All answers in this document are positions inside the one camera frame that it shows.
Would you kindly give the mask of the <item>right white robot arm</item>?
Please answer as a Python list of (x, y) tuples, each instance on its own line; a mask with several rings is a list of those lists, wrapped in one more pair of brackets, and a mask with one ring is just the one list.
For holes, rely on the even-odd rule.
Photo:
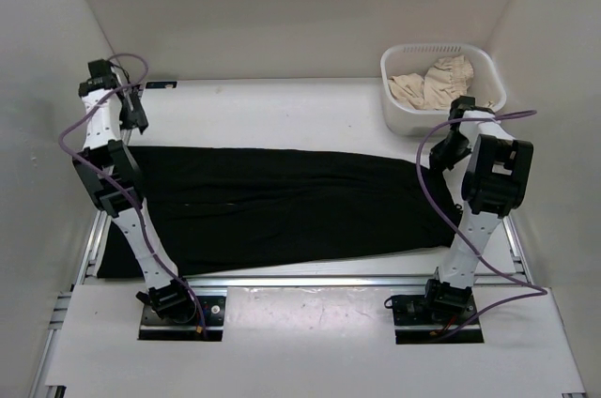
[(461, 96), (451, 104), (449, 132), (431, 148), (429, 172), (452, 170), (469, 163), (461, 182), (463, 213), (453, 224), (455, 236), (434, 277), (426, 283), (424, 316), (441, 323), (468, 308), (475, 270), (483, 264), (492, 233), (510, 212), (521, 206), (532, 166), (534, 146), (506, 132), (495, 113)]

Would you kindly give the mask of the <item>black trousers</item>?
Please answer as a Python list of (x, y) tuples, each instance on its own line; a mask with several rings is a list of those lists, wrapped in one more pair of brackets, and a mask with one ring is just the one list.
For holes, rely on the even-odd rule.
[(442, 175), (342, 152), (135, 146), (151, 221), (185, 276), (449, 246)]

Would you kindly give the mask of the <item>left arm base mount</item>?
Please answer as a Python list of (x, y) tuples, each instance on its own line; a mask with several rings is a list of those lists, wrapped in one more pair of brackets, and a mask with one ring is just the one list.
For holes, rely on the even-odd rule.
[(187, 304), (174, 317), (159, 316), (150, 306), (146, 293), (136, 297), (143, 303), (138, 339), (141, 341), (170, 342), (220, 342), (223, 339), (227, 292), (225, 289), (209, 289), (196, 292), (204, 316), (201, 326), (198, 311), (193, 303)]

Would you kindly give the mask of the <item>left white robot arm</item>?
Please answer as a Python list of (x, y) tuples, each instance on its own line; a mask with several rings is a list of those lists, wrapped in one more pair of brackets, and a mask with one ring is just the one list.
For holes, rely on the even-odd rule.
[(112, 219), (126, 239), (145, 280), (137, 298), (161, 319), (205, 326), (201, 305), (166, 253), (149, 216), (141, 169), (122, 133), (145, 131), (140, 83), (116, 57), (88, 63), (78, 86), (85, 116), (59, 135), (93, 205)]

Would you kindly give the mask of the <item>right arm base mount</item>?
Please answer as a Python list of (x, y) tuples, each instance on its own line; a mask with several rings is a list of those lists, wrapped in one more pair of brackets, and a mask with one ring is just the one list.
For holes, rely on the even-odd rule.
[(474, 298), (460, 314), (432, 311), (426, 307), (423, 295), (392, 295), (384, 308), (393, 314), (395, 343), (435, 344), (438, 339), (464, 324), (477, 313)]

